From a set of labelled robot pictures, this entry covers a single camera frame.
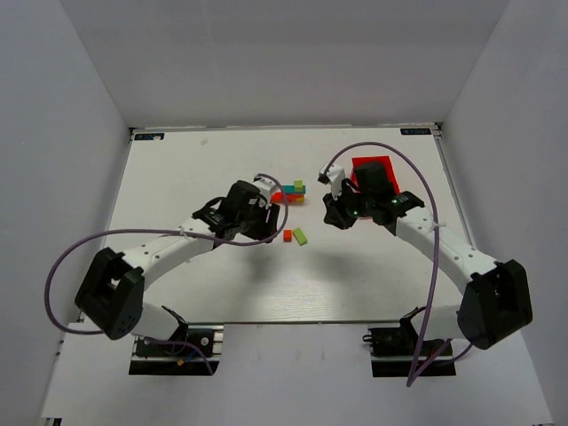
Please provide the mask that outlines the orange square block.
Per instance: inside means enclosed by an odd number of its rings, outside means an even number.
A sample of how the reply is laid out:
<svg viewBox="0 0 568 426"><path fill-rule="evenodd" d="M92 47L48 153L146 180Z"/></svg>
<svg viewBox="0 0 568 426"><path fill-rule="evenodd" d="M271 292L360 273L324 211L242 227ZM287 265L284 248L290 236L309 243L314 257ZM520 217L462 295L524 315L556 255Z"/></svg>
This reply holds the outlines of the orange square block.
<svg viewBox="0 0 568 426"><path fill-rule="evenodd" d="M283 240L285 242L291 242L293 239L293 232L290 229L285 229L283 231Z"/></svg>

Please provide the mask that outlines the red plastic tray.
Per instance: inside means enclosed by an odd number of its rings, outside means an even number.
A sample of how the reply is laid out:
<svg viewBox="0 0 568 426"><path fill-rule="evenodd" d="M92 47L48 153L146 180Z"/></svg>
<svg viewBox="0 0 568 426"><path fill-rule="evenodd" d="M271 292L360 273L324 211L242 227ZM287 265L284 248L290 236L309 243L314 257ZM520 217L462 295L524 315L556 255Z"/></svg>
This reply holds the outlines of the red plastic tray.
<svg viewBox="0 0 568 426"><path fill-rule="evenodd" d="M398 181L388 155L353 157L351 164L350 179L359 192L399 193Z"/></svg>

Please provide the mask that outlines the light green long block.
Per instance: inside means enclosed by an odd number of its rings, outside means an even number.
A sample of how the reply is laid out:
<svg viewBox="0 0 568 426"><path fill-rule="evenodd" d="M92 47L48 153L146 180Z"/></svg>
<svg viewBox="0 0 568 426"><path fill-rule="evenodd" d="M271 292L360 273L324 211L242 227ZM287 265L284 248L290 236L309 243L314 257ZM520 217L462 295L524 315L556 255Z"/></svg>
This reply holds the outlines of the light green long block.
<svg viewBox="0 0 568 426"><path fill-rule="evenodd" d="M292 231L292 234L296 240L296 242L300 245L303 246L305 244L308 243L308 238L305 235L304 231L301 228L296 228Z"/></svg>

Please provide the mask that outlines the teal long block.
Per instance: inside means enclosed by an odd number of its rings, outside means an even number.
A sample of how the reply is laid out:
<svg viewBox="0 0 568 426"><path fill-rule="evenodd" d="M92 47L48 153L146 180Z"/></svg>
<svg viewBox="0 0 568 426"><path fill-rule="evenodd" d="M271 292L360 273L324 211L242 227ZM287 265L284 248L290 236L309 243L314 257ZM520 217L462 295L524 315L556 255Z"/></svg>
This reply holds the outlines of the teal long block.
<svg viewBox="0 0 568 426"><path fill-rule="evenodd" d="M284 193L305 193L306 192L306 186L305 185L302 185L302 186L284 185L282 188L283 188Z"/></svg>

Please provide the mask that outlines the red long block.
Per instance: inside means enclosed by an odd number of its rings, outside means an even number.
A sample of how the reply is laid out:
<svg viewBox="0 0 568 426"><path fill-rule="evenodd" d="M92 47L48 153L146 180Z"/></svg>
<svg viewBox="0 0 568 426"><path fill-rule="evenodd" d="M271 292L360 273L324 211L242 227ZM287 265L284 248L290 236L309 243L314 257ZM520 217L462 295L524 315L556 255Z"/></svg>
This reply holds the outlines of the red long block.
<svg viewBox="0 0 568 426"><path fill-rule="evenodd" d="M277 192L272 196L271 202L277 204L288 203L288 195L283 192Z"/></svg>

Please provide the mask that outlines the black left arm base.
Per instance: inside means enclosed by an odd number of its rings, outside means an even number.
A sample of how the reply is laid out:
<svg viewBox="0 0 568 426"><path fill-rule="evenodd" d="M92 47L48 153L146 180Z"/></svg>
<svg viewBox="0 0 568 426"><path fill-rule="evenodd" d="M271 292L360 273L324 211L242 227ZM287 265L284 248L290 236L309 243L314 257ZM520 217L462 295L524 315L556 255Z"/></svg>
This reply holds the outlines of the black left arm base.
<svg viewBox="0 0 568 426"><path fill-rule="evenodd" d="M136 337L129 375L211 376L219 366L224 340L223 326L190 326L181 344L149 343Z"/></svg>

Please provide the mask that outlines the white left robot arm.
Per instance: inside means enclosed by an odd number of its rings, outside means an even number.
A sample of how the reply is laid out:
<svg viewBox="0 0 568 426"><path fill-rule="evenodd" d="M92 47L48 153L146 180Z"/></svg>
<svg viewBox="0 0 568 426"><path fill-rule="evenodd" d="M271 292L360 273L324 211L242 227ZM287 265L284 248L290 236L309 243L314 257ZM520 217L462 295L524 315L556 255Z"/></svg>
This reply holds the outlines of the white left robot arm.
<svg viewBox="0 0 568 426"><path fill-rule="evenodd" d="M111 340L128 334L150 340L179 341L187 322L172 309L144 302L158 279L192 258L207 254L237 235L250 242L270 242L280 208L271 198L278 187L258 176L239 180L225 197L196 210L178 229L124 251L103 248L94 257L75 303Z"/></svg>

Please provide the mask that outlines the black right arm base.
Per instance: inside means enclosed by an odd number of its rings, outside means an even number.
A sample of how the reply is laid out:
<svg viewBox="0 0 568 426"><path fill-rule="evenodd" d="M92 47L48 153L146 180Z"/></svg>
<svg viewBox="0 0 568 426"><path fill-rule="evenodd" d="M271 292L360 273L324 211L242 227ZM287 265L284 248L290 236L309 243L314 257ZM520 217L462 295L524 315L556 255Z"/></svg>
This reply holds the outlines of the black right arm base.
<svg viewBox="0 0 568 426"><path fill-rule="evenodd" d="M370 349L371 369L374 378L402 378L410 373L414 347L418 333L411 320L424 311L424 307L414 308L403 316L396 325L380 324L370 327L362 336L363 343ZM417 368L433 355L442 345L443 340L424 340L418 359ZM456 376L451 345L421 374L427 377Z"/></svg>

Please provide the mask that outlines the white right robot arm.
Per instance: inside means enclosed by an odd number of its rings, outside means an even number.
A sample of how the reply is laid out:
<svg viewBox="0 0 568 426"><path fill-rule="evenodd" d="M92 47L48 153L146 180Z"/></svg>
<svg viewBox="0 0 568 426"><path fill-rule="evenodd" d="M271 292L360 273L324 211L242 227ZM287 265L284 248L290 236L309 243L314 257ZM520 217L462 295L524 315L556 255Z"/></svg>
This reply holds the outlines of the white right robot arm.
<svg viewBox="0 0 568 426"><path fill-rule="evenodd" d="M323 167L319 181L329 185L325 223L341 230L370 218L412 245L450 279L461 293L457 305L434 307L410 323L425 325L425 340L464 339L486 350L533 321L525 268L515 260L500 262L472 247L437 222L413 193L396 192L379 162L355 168L350 181L343 167Z"/></svg>

